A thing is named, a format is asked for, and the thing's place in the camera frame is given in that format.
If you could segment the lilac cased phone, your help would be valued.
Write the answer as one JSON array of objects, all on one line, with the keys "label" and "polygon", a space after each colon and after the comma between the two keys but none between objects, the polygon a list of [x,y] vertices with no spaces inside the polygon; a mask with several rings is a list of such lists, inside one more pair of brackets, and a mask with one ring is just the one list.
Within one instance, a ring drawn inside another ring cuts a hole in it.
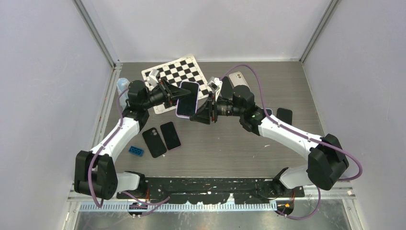
[{"label": "lilac cased phone", "polygon": [[189,90],[191,93],[178,100],[176,108],[176,116],[181,118],[189,118],[194,115],[197,108],[199,84],[196,82],[183,81],[180,87]]}]

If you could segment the purple edged phone from case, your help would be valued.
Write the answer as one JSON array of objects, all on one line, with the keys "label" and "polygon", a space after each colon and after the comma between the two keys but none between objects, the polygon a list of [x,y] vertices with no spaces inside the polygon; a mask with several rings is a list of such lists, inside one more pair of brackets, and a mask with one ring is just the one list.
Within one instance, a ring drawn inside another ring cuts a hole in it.
[{"label": "purple edged phone from case", "polygon": [[160,129],[168,150],[174,150],[181,146],[181,142],[173,122],[160,125]]}]

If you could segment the beige phone case with ring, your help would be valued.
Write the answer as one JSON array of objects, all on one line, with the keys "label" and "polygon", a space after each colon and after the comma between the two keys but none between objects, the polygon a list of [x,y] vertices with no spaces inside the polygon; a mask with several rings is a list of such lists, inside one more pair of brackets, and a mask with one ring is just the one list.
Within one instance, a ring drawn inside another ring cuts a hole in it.
[{"label": "beige phone case with ring", "polygon": [[245,78],[241,72],[230,73],[228,75],[228,78],[233,87],[236,87],[238,85],[244,85],[244,86],[249,87],[247,81],[245,80]]}]

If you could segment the black phone from case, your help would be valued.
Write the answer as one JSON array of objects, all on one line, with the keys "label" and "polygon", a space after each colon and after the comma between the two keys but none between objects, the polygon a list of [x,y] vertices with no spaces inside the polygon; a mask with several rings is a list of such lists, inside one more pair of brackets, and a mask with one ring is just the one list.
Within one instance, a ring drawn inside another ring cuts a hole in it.
[{"label": "black phone from case", "polygon": [[228,76],[223,77],[222,79],[222,89],[220,91],[221,96],[226,99],[232,99],[233,97],[233,85]]}]

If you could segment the light blue cased phone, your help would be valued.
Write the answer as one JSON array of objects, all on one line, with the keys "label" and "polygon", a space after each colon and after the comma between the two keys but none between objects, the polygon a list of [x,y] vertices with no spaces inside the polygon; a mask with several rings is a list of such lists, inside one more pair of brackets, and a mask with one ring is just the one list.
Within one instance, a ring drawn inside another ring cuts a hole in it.
[{"label": "light blue cased phone", "polygon": [[264,113],[265,113],[266,116],[271,116],[272,115],[272,109],[266,108]]}]

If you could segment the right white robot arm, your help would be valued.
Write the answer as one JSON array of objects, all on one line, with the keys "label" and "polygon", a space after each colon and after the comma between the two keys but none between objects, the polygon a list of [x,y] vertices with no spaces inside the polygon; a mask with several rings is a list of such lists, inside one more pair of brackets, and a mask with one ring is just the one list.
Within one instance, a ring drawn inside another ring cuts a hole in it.
[{"label": "right white robot arm", "polygon": [[232,99],[209,95],[190,120],[209,125],[219,116],[238,116],[246,131],[275,140],[307,160],[301,167],[283,168],[273,178],[273,190],[278,196],[287,196],[302,185],[313,184],[328,191],[349,167],[334,135],[313,135],[274,115],[266,115],[265,109],[256,105],[255,96],[247,86],[235,87]]}]

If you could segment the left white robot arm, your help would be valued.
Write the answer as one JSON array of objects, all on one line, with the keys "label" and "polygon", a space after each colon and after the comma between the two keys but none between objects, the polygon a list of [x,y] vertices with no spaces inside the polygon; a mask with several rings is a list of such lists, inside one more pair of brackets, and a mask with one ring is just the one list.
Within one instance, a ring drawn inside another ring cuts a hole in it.
[{"label": "left white robot arm", "polygon": [[100,206],[101,200],[109,200],[117,193],[128,191],[135,198],[142,198],[147,186],[141,174],[136,172],[117,173],[115,161],[127,143],[145,126],[148,110],[158,105],[174,105],[179,99],[191,94],[159,79],[153,89],[141,80],[129,83],[121,95],[127,95],[126,106],[118,106],[120,118],[113,130],[91,150],[82,150],[76,155],[74,190],[89,195]]}]

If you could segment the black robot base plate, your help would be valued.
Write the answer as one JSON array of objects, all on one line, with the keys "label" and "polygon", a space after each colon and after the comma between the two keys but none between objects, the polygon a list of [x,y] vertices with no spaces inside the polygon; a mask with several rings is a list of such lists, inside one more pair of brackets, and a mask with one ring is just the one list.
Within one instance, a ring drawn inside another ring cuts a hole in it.
[{"label": "black robot base plate", "polygon": [[276,198],[302,198],[305,193],[302,187],[278,193],[272,180],[265,178],[146,177],[136,190],[118,193],[117,198],[129,195],[153,203],[168,198],[170,204],[214,205],[229,200],[235,204],[265,204]]}]

